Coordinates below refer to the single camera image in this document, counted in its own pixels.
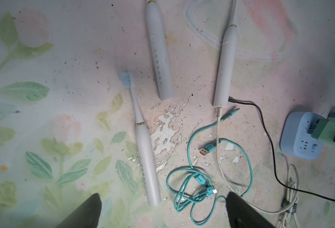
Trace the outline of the blue power strip cube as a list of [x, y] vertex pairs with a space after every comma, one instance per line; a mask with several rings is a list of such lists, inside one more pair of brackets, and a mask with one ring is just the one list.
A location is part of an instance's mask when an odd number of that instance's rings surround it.
[[321, 119], [324, 117], [311, 112], [290, 113], [280, 140], [281, 151], [301, 159], [317, 159], [324, 143], [313, 138], [312, 132]]

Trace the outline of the green plug adapter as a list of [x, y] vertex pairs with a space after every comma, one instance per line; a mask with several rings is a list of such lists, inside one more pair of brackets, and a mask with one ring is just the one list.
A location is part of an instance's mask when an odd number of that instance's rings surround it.
[[335, 145], [335, 120], [320, 119], [314, 128], [311, 136], [314, 139]]

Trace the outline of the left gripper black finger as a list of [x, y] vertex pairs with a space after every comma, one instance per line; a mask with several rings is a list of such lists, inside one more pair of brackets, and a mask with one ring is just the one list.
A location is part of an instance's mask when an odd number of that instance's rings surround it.
[[100, 195], [95, 193], [58, 224], [56, 228], [97, 228], [101, 211]]

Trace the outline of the white electric toothbrush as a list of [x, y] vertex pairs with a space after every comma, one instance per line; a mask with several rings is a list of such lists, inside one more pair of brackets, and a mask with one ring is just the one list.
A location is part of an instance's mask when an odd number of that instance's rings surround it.
[[213, 107], [216, 108], [226, 108], [229, 102], [233, 67], [238, 42], [236, 11], [237, 1], [233, 1], [232, 14], [221, 45], [221, 56], [213, 103]]
[[160, 100], [164, 101], [174, 97], [174, 87], [166, 47], [163, 16], [155, 1], [147, 1], [146, 16], [159, 97]]
[[161, 203], [161, 195], [149, 129], [145, 123], [140, 106], [138, 104], [133, 75], [131, 73], [122, 73], [121, 81], [124, 87], [130, 89], [132, 96], [136, 122], [136, 143], [140, 156], [144, 183], [146, 186], [147, 202], [149, 206], [156, 207]]

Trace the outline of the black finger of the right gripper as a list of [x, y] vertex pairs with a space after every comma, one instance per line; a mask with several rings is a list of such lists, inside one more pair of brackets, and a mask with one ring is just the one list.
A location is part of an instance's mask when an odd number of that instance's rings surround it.
[[230, 192], [226, 197], [226, 209], [231, 228], [274, 228], [234, 192]]

